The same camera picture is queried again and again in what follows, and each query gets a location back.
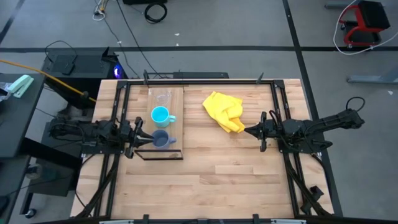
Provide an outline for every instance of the desk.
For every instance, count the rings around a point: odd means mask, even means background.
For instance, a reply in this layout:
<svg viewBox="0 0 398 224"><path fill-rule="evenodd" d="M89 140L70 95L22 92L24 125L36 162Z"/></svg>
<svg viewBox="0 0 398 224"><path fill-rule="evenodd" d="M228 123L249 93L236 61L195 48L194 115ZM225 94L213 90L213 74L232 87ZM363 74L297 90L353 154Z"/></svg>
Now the desk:
<svg viewBox="0 0 398 224"><path fill-rule="evenodd" d="M0 102L0 196L15 191L8 195L9 204L0 217L0 219L5 220L5 223L8 223L10 219L31 156L45 159L59 166L64 166L65 169L69 170L69 173L70 170L77 172L81 166L80 158L54 150L51 147L25 138L27 128L44 84L43 75L29 75L34 78L34 81L21 98L10 96L8 100ZM21 76L22 74L1 74L0 82L12 83ZM38 182L43 182L43 180L33 180L31 184L36 184ZM65 182L63 182L63 180L58 180L51 184L57 183L62 184ZM48 186L49 185L40 184L36 187L37 189L42 189ZM51 194L49 189L46 189L47 191L44 193ZM37 192L37 190L33 187L32 190L29 189L28 192Z"/></svg>
<svg viewBox="0 0 398 224"><path fill-rule="evenodd" d="M21 74L1 74L0 82L14 82ZM19 188L25 176L30 156L17 155L24 140L25 133L33 116L36 104L44 83L41 74L30 74L34 81L20 99L11 96L8 100L0 102L0 195L6 195L16 190L9 196L9 204L1 215L1 219L8 222L14 204L17 200Z"/></svg>
<svg viewBox="0 0 398 224"><path fill-rule="evenodd" d="M292 117L308 119L300 80L284 83ZM116 84L116 80L102 81L93 121L110 119ZM243 99L241 121L246 127L259 122L261 111L274 109L271 88L264 85L185 85L184 160L143 161L138 156L122 156L112 219L141 219L143 214L149 214L150 219L251 218L254 213L261 218L294 217L284 160L276 141L268 140L267 151L260 152L260 141L248 133L228 134L222 130L201 105L212 91ZM147 93L147 86L131 87L126 119L146 117ZM283 108L280 93L277 97ZM319 202L333 212L322 167L308 154L300 158L307 187L317 185L325 193ZM76 191L85 203L98 188L102 160L103 156L95 156L80 172ZM75 200L71 216L82 209Z"/></svg>

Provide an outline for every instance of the mug handle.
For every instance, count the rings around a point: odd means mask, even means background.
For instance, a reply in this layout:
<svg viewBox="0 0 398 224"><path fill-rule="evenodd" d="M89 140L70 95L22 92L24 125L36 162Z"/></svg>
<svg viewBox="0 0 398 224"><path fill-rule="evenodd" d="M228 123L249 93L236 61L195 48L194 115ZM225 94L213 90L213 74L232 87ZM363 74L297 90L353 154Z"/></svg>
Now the mug handle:
<svg viewBox="0 0 398 224"><path fill-rule="evenodd" d="M170 118L170 122L175 122L175 116L174 115L170 115L169 118Z"/></svg>
<svg viewBox="0 0 398 224"><path fill-rule="evenodd" d="M176 138L169 138L169 143L170 143L170 144L173 144L173 143L175 143L175 142L177 142L177 139L176 139Z"/></svg>

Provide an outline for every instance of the wooden table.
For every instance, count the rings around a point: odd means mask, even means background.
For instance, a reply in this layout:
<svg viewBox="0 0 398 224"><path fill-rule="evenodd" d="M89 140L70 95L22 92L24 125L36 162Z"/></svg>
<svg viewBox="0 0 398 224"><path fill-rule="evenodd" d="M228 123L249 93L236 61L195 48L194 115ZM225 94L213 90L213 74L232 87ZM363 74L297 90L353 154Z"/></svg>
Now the wooden table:
<svg viewBox="0 0 398 224"><path fill-rule="evenodd" d="M309 119L300 80L284 81L292 118ZM93 121L110 119L116 82L102 81ZM151 219L252 218L254 213L261 218L293 217L284 162L276 141L267 140L267 151L260 152L261 142L248 133L225 132L201 105L212 91L243 99L241 121L246 127L259 122L261 111L274 109L271 89L265 85L185 85L184 160L143 161L138 156L122 156L112 219L141 219L143 214ZM144 85L131 87L126 119L146 117L147 93ZM325 193L319 202L333 212L322 167L308 154L300 158L307 187L317 185ZM76 191L85 203L98 188L102 160L103 156L97 155L81 170ZM76 199L71 215L82 209Z"/></svg>

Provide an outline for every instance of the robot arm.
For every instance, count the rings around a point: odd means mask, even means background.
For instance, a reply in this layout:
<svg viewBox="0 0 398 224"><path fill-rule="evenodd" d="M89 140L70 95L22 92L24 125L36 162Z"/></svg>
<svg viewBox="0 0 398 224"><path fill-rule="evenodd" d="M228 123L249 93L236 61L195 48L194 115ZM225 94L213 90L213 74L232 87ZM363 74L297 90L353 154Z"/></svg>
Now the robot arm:
<svg viewBox="0 0 398 224"><path fill-rule="evenodd" d="M245 132L261 140L261 151L266 150L266 138L282 140L286 145L282 152L316 153L332 145L329 141L317 140L318 135L336 128L358 129L364 124L358 112L352 109L315 121L280 118L266 119L266 113L261 113L260 123L246 128Z"/></svg>
<svg viewBox="0 0 398 224"><path fill-rule="evenodd" d="M130 121L122 121L117 126L113 121L81 122L67 121L55 118L51 121L50 136L59 139L60 136L81 136L81 148L84 154L122 154L132 159L133 148L153 141L153 137L142 130L143 121L137 117L134 129Z"/></svg>

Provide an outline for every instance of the wooden cutting board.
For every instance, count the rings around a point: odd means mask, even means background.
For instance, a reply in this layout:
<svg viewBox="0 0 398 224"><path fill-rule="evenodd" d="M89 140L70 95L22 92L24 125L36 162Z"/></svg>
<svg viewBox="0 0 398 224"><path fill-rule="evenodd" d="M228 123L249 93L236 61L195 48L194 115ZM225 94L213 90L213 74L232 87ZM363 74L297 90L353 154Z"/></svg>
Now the wooden cutting board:
<svg viewBox="0 0 398 224"><path fill-rule="evenodd" d="M147 101L147 114L144 132L152 134L158 129L167 131L170 137L177 138L177 142L170 145L169 149L162 152L140 152L144 158L179 158L182 157L183 149L183 88L149 88ZM170 115L174 115L176 120L170 123L166 128L158 128L152 120L150 114L156 106L164 106L169 109ZM153 144L146 144L139 149L156 149ZM181 152L170 152L171 149L178 149Z"/></svg>

